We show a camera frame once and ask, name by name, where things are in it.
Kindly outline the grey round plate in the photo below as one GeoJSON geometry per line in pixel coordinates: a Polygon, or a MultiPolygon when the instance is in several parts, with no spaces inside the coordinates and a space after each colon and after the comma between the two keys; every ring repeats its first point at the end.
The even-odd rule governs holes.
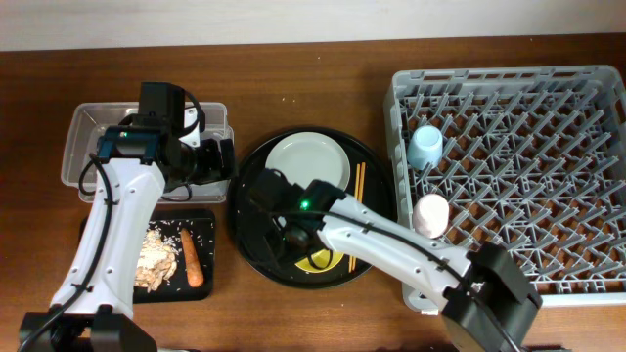
{"type": "Polygon", "coordinates": [[[317,132],[299,132],[283,138],[268,154],[265,167],[279,170],[291,184],[302,188],[321,180],[345,191],[351,176],[343,147],[317,132]]]}

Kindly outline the pile of peanut shells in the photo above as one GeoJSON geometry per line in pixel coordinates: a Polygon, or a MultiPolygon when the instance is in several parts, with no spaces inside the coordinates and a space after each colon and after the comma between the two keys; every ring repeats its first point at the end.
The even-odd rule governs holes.
{"type": "Polygon", "coordinates": [[[142,243],[134,286],[145,288],[150,293],[168,283],[177,270],[178,254],[176,240],[159,230],[149,230],[142,243]]]}

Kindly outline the light blue plastic cup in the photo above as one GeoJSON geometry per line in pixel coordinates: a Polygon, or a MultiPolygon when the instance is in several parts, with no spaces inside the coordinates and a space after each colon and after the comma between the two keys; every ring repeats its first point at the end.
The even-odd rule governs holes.
{"type": "Polygon", "coordinates": [[[407,161],[415,169],[424,170],[429,164],[438,165],[443,153],[443,135],[431,125],[419,127],[412,135],[408,149],[407,161]]]}

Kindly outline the yellow plastic bowl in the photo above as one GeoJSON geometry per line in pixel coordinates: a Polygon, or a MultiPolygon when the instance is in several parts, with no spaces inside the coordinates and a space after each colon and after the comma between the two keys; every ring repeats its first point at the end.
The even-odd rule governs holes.
{"type": "Polygon", "coordinates": [[[322,249],[306,256],[295,266],[310,274],[320,274],[332,270],[343,258],[343,253],[322,249]]]}

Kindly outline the pink plastic cup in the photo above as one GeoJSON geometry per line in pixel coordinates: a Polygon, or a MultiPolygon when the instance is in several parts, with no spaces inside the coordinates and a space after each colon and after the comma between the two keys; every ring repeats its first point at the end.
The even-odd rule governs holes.
{"type": "Polygon", "coordinates": [[[425,237],[441,237],[448,227],[450,206],[448,201],[437,194],[421,197],[413,209],[413,227],[425,237]]]}

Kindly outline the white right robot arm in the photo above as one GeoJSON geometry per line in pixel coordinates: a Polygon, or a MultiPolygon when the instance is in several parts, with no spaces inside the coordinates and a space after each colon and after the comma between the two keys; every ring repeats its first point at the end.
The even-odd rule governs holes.
{"type": "Polygon", "coordinates": [[[332,184],[290,183],[264,169],[246,199],[269,220],[280,263],[321,249],[360,259],[416,290],[437,307],[460,351],[519,351],[543,300],[502,247],[476,251],[416,234],[332,184]]]}

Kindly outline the orange carrot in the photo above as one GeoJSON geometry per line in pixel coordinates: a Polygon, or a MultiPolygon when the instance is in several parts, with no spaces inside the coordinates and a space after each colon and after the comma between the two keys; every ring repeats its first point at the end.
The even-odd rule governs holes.
{"type": "Polygon", "coordinates": [[[182,229],[180,237],[183,246],[188,284],[190,287],[200,287],[204,283],[204,276],[191,234],[187,229],[182,229]]]}

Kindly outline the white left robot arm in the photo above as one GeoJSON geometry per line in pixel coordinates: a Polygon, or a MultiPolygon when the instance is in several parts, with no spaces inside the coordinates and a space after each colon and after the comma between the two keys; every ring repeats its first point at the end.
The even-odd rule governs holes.
{"type": "Polygon", "coordinates": [[[145,82],[138,110],[109,127],[90,155],[98,176],[92,208],[70,270],[45,313],[25,314],[21,351],[155,351],[133,320],[136,267],[158,201],[179,187],[238,173],[234,143],[184,143],[205,129],[194,95],[145,82]]]}

